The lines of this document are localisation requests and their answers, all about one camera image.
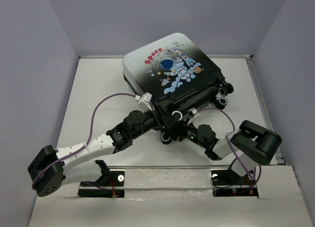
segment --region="wall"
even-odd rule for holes
[[[48,0],[0,0],[0,226],[28,226],[27,167],[56,146],[78,58]]]
[[[287,0],[254,57],[282,152],[315,224],[315,0]]]
[[[49,0],[79,56],[124,55],[174,32],[207,54],[254,54],[285,0]]]

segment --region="printed graphic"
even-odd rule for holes
[[[152,77],[166,76],[166,78],[158,79],[161,81],[161,86],[165,87],[164,94],[174,92],[183,82],[191,82],[196,77],[195,74],[203,70],[199,67],[201,63],[196,62],[178,48],[180,47],[178,42],[174,42],[174,45],[175,47],[166,47],[165,50],[162,48],[155,50],[145,60],[146,64],[152,66],[152,70],[148,71]]]

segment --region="black joint cover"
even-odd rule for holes
[[[280,146],[281,137],[251,121],[243,121],[240,132],[233,135],[231,143],[261,165],[268,165]]]
[[[40,150],[35,159],[28,167],[28,172],[32,180],[52,162],[58,160],[56,151],[51,145]],[[38,196],[47,196],[60,188],[63,177],[63,167],[59,162],[51,166],[45,174],[35,184]]]

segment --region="white ring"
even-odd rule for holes
[[[178,111],[178,110],[174,110],[174,111],[173,111],[173,113],[172,113],[172,115],[174,115],[175,113],[178,113],[178,114],[180,114],[180,115],[181,115],[181,117],[179,118],[179,120],[178,120],[178,121],[182,120],[182,118],[183,118],[183,114],[182,114],[180,111]]]
[[[162,134],[161,134],[161,140],[162,140],[163,142],[168,142],[168,141],[171,139],[171,137],[166,134],[166,135],[169,137],[169,139],[168,139],[168,140],[165,140],[165,139],[163,139],[163,135],[164,135],[164,134],[166,134],[166,133],[162,133]]]
[[[226,96],[226,92],[225,92],[225,90],[224,90],[223,88],[219,88],[219,93],[220,93],[220,95],[221,95],[222,97],[225,97],[225,96]]]
[[[122,182],[124,180],[125,180],[125,177],[122,174],[118,176],[118,181],[119,182]]]
[[[227,105],[227,99],[225,99],[224,97],[219,98],[219,99],[218,99],[218,102],[219,102],[221,105]]]

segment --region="white table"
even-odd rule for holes
[[[224,109],[235,126],[244,120],[266,126],[258,103],[252,79],[245,59],[213,59],[222,69],[227,82],[234,86],[228,95]],[[105,97],[128,92],[131,89],[123,79],[122,59],[81,59],[75,75],[58,147],[68,147],[86,141],[92,112]],[[130,111],[139,109],[131,97],[118,96],[109,99],[98,109],[93,137],[112,129]],[[228,119],[219,111],[204,111],[194,121],[195,125],[210,124],[217,137],[222,138],[232,131]],[[109,166],[170,166],[170,165],[229,165],[233,154],[214,162],[204,155],[204,149],[190,141],[172,142],[163,145],[160,133],[150,131],[139,137],[128,149],[103,159]]]
[[[245,59],[213,59],[222,69],[227,81],[234,86],[228,96],[225,111],[238,126],[251,120],[265,126]],[[71,91],[58,147],[85,141],[89,133],[91,113],[104,97],[118,92],[129,92],[123,80],[121,59],[81,59]],[[119,96],[105,102],[95,117],[94,135],[113,128],[137,104],[131,97]],[[203,112],[198,124],[210,124],[218,137],[231,131],[228,120],[219,112]],[[149,132],[134,141],[133,146],[115,155],[102,157],[110,166],[195,166],[229,165],[233,156],[220,162],[208,159],[204,150],[193,143],[173,142],[161,144],[158,132]],[[125,180],[135,186],[153,189],[126,191],[125,198],[80,198],[76,196],[78,184],[61,187],[44,198],[37,198],[31,218],[31,227],[83,227],[83,226],[211,226],[211,227],[311,227],[293,171],[289,166],[263,167],[256,197],[213,197],[208,171],[187,169],[187,176],[198,178],[203,190],[195,190],[196,182],[188,190],[169,190],[169,179],[176,175],[156,179],[159,169],[127,169]],[[190,184],[182,183],[183,188]]]

